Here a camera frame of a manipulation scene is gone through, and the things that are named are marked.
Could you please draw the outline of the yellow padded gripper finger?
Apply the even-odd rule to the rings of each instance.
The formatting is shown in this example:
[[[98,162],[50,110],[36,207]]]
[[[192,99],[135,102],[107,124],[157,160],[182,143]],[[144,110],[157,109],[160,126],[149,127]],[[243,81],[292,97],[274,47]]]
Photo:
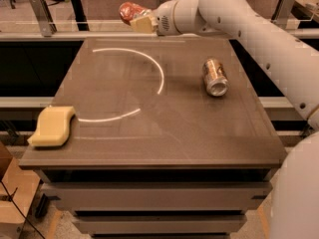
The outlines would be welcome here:
[[[138,17],[144,17],[147,15],[150,15],[153,12],[152,9],[150,8],[145,8],[145,7],[139,7],[135,10],[135,14],[134,17],[138,18]]]
[[[153,16],[147,15],[133,19],[131,27],[135,32],[152,34],[158,29],[158,24]]]

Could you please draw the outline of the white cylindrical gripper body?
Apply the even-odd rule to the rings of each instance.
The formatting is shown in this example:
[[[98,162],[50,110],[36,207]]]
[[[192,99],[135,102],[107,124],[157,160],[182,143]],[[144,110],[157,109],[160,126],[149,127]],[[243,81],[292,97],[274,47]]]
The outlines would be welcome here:
[[[170,0],[162,3],[154,13],[159,35],[197,34],[201,29],[198,0]]]

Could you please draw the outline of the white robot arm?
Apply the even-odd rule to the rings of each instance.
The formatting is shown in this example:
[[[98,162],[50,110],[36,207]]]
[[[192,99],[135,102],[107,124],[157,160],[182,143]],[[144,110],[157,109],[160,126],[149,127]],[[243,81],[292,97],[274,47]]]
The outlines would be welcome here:
[[[269,239],[319,239],[319,53],[246,0],[173,0],[130,17],[136,32],[236,39],[314,132],[289,151],[272,195]]]

